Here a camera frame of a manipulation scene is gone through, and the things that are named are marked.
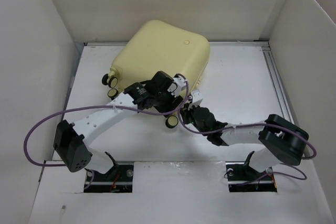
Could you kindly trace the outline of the yellow suitcase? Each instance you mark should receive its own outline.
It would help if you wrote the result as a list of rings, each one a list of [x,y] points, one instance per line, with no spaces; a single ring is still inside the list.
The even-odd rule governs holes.
[[[135,82],[145,82],[163,71],[171,77],[177,73],[196,89],[208,64],[210,45],[202,35],[183,30],[159,20],[145,23],[113,59],[102,84],[109,87],[113,99]],[[168,128],[178,124],[176,112],[165,116]]]

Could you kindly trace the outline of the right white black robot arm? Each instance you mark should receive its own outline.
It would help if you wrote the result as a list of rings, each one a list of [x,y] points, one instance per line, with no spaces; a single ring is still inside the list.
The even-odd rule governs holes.
[[[269,167],[286,164],[298,166],[308,145],[309,134],[277,114],[253,124],[229,124],[215,119],[209,109],[186,105],[180,109],[182,125],[191,124],[199,134],[216,146],[258,144],[262,149],[248,154],[243,173],[254,179]]]

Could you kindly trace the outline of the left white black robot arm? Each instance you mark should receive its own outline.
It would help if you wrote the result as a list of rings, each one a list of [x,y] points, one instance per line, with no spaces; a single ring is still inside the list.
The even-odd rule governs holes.
[[[188,81],[182,74],[169,76],[158,71],[145,82],[135,82],[111,102],[99,106],[93,114],[69,123],[63,120],[56,127],[54,149],[65,166],[72,173],[81,169],[98,172],[105,180],[112,180],[117,175],[117,167],[109,153],[100,154],[90,145],[102,133],[137,113],[170,116],[179,110],[185,98],[181,93],[188,92]]]

